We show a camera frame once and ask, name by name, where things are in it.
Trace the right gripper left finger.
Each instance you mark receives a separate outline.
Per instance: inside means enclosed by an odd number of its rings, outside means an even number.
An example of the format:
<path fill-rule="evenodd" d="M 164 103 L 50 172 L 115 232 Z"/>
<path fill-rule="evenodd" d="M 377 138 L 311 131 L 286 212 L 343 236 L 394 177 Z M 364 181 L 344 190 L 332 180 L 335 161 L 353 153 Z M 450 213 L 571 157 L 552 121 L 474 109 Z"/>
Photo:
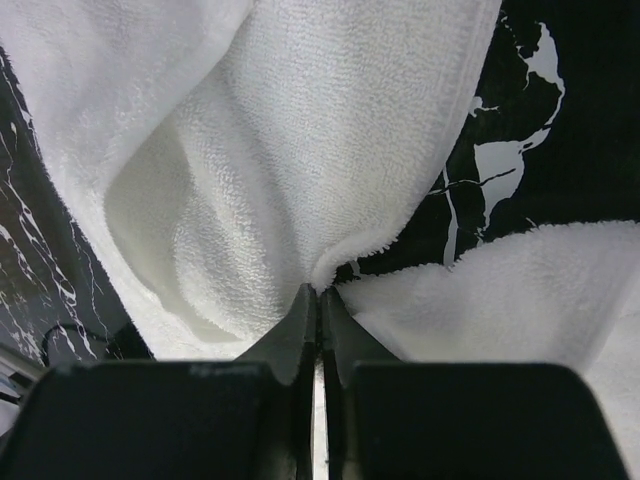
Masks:
<path fill-rule="evenodd" d="M 5 479 L 309 479 L 317 298 L 233 361 L 49 370 L 1 450 Z"/>

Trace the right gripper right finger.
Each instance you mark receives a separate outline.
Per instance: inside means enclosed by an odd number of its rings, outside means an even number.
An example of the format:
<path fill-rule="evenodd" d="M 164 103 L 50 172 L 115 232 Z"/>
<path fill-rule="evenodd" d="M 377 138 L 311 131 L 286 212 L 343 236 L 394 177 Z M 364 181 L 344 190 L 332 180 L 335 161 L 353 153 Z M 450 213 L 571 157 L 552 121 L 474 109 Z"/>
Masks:
<path fill-rule="evenodd" d="M 625 479 L 586 383 L 549 363 L 409 363 L 320 299 L 332 479 Z"/>

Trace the white towel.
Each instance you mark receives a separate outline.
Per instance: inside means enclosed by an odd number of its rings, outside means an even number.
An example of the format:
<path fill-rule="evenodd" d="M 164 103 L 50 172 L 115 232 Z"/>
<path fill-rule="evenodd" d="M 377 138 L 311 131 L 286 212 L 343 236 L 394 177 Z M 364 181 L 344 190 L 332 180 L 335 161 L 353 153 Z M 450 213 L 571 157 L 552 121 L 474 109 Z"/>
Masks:
<path fill-rule="evenodd" d="M 384 251 L 469 114 L 496 1 L 5 1 L 55 189 L 160 359 L 232 358 Z M 414 361 L 636 367 L 639 226 L 537 226 L 340 290 Z"/>

